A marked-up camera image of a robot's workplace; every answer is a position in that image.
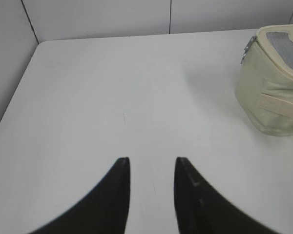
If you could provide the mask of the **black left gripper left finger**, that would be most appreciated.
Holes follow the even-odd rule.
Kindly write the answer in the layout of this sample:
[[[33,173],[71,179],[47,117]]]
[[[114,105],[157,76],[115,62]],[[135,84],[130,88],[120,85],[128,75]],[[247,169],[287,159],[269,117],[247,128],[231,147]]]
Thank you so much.
[[[122,157],[79,202],[34,234],[123,234],[130,204],[130,160]]]

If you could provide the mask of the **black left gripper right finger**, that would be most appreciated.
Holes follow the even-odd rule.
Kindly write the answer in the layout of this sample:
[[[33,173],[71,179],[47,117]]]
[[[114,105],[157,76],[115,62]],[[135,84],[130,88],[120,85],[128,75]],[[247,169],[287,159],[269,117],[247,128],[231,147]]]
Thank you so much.
[[[174,173],[174,206],[181,234],[272,234],[217,192],[186,157]]]

